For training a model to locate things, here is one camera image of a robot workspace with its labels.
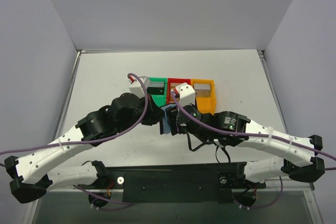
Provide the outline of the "black leather card holder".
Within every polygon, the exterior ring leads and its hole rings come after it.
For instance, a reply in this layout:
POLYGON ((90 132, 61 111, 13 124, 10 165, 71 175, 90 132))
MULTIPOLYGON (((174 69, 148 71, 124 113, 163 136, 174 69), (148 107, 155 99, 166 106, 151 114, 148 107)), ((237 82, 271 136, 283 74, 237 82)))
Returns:
POLYGON ((160 134, 171 134, 172 136, 179 134, 179 127, 176 123, 178 108, 171 103, 160 107, 163 111, 163 117, 160 120, 160 134))

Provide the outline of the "blue credit card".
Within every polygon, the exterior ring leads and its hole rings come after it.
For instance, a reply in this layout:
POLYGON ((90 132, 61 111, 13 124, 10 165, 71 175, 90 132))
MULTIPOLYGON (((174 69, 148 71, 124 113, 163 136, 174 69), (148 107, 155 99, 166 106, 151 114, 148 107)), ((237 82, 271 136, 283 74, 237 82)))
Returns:
POLYGON ((170 134, 171 133, 171 128, 168 122, 168 116, 167 116, 167 110, 170 108, 174 108, 176 105, 171 104, 166 104, 164 106, 161 106, 160 109, 164 112, 164 117, 160 121, 160 134, 170 134))

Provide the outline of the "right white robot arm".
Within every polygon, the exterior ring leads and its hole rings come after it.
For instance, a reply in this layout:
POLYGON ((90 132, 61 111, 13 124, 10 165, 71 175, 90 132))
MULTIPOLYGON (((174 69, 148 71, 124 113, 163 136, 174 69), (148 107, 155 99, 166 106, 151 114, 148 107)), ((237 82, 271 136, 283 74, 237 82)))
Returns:
POLYGON ((182 110, 168 109, 167 120, 172 134, 191 134, 204 144, 252 148, 272 155, 246 163, 243 177, 247 181, 288 176, 297 182, 312 183, 325 173, 324 160, 317 156, 323 148, 318 135, 295 137, 235 112, 202 114, 192 105, 182 110))

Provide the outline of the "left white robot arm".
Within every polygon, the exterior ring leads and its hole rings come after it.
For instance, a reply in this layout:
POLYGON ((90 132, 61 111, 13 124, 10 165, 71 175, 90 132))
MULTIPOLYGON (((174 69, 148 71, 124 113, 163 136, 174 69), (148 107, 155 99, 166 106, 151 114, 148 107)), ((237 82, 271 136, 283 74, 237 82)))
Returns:
POLYGON ((41 198, 48 191, 72 185, 102 188, 110 184, 108 170, 101 161, 90 161, 77 167, 58 168, 75 155, 100 145, 99 140, 129 132, 138 123, 152 126, 159 123, 164 112, 151 96, 138 98, 124 93, 110 105, 90 112, 68 132, 47 147, 24 157, 10 156, 5 168, 12 178, 12 195, 26 204, 41 198))

